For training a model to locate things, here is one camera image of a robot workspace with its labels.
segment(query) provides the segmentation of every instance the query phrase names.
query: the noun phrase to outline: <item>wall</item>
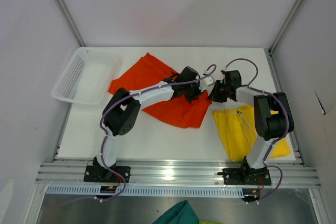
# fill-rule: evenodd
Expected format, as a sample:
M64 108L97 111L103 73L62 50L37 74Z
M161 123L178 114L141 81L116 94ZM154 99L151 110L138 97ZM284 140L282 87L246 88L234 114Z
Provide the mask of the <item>wall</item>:
M307 0L274 55L304 160L317 168L331 223L336 221L335 17L335 0Z
M0 0L0 189L14 179L3 223L20 223L67 105L50 92L78 47L54 0Z
M295 0L65 0L88 46L269 48Z

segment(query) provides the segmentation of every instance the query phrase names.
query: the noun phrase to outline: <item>floor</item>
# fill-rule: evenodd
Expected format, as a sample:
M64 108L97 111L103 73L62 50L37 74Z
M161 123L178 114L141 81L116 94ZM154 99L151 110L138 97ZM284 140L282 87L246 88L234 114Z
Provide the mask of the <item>floor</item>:
M53 223L152 223L170 207L186 199L180 197L123 196L99 203L84 199L58 205L78 196L45 196L39 224ZM260 205L246 205L241 199L187 198L201 220L249 224L318 223L306 189L280 189Z

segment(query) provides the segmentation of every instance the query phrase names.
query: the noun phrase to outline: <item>orange-red fabric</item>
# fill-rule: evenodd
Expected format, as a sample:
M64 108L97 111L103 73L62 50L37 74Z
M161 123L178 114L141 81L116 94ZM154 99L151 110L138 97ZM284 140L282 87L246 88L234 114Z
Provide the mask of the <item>orange-red fabric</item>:
M176 73L174 69L147 53L119 79L112 81L109 92L114 94L119 88L125 88L126 90L143 89L170 77L172 72ZM159 102L143 111L176 127L199 128L211 104L211 101L207 100L207 96L207 91L205 91L192 103L189 103L184 97L179 97L170 101Z

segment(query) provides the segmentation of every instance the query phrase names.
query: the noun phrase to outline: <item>purple cable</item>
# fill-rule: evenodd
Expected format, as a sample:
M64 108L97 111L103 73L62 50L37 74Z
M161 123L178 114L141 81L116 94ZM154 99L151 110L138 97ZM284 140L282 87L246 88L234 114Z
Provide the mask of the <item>purple cable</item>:
M281 185L282 178L283 178L283 173L282 173L281 168L280 168L279 166L276 166L276 165L267 165L267 164L265 163L265 161L266 161L267 156L268 156L268 155L270 154L270 152L272 151L273 145L276 144L277 142L279 142L279 141L280 141L281 139L283 139L284 137L286 137L286 135L288 134L288 131L289 131L289 119L288 119L288 114L287 114L287 111L286 111L284 105L280 102L280 100L279 100L275 95L273 95L272 93L267 92L267 91L263 91L263 90L260 90L260 89L256 89L256 88L252 88L252 87L250 87L251 83L257 78L258 73L259 73L258 66L257 66L253 61L251 61L251 60L249 60L249 59L245 59L245 58L237 58L237 59L234 59L234 60L230 61L230 62L226 65L225 68L227 68L231 63L233 63L233 62L235 62L235 61L237 61L237 60L244 60L244 61L248 61L248 62L250 62L250 63L253 64L253 66L256 68L256 74L254 75L254 77L252 78L252 80L250 80L250 82L247 84L247 87L248 87L249 89L251 89L251 90L256 91L256 92L265 93L265 94L270 95L271 97L273 97L274 100L276 100L277 103L280 105L281 110L282 110L282 112L284 113L284 115L285 115L285 119L286 119L286 130L285 130L284 134L283 134L281 137L275 139L275 140L272 142L272 144L271 144L270 147L268 148L268 150L267 150L265 156L264 156L263 159L262 159L262 161L263 161L263 163L264 163L264 165L265 165L266 167L269 167L269 168L276 168L276 169L279 170L279 172L280 172L280 179L279 179L279 182L278 182L277 186L273 189L273 191L270 192L268 195L266 195L266 196L264 196L264 197L261 197L261 198L258 200L258 201L260 201L260 200L266 199L266 198L268 198L270 195L272 195L272 194L273 194L273 193L280 187L280 185Z
M187 85L187 84L191 84L191 83L194 83L194 82L201 81L201 80L203 80L203 79L205 79L205 78L211 76L211 75L216 71L217 65L215 65L215 64L210 65L210 66L206 69L206 71L209 71L210 68L213 68L213 70L212 70L209 74L206 74L206 75L204 75L204 76L202 76L202 77L200 77L200 78L198 78L198 79L195 79L195 80L192 80L192 81L185 81L185 82L167 83L167 84L162 85L162 86L150 87L150 88L148 88L148 89L145 89L145 90L141 91L141 93L146 93L146 92L149 92L149 91L152 91L152 90L155 90L155 89L159 89L159 88L164 88L164 87L167 87L167 86ZM100 123L99 123L100 128L101 128L101 129L105 132L105 134L106 134L105 137L104 137L104 139L103 139L103 142L102 142L102 144L101 144L101 147L100 147L101 161L102 161L102 163L103 163L103 166L104 166L108 171L110 171L111 173L113 173L113 174L115 174L115 175L117 175L117 176L119 176L119 177L121 178L121 180L122 180L122 182L123 182L123 188L120 190L120 192L118 192L117 194L115 194L115 195L113 195L113 196L111 196L111 197L109 197L109 198L106 198L106 199L99 199L99 198L97 198L98 200L108 201L108 200L111 200L111 199L113 199L113 198L116 198L116 197L118 197L120 194L122 194L122 193L124 192L125 188L126 188L126 180L125 180L125 178L124 178L122 175L120 175L119 173L117 173L117 172L115 172L114 170L112 170L110 167L108 167L107 164L105 163L104 158L103 158L103 151L104 151L105 143L106 143L106 141L107 141L107 138L109 137L109 132L108 132L108 130L105 128L105 126L104 126L104 124L103 124L103 123L104 123L104 118L105 118L105 116L106 116L108 113L110 113L110 111L113 110L117 105L119 105L119 104L122 103L123 101L125 101L125 100L127 100L127 99L129 99L129 98L131 98L131 97L134 97L134 96L136 96L136 95L139 95L139 93L130 94L130 95L128 95L128 96L126 96L126 97L120 99L118 102L114 103L111 107L109 107L109 108L105 111L105 113L103 114L103 116L102 116L101 119L100 119ZM89 196L80 197L80 198L73 199L73 200L67 201L67 202L65 202L65 203L59 204L58 206L64 206L64 205L67 205L67 204L69 204L69 203L72 203L72 202L75 202L75 201L79 201L79 200L82 200L82 199L92 199L92 197L89 197Z

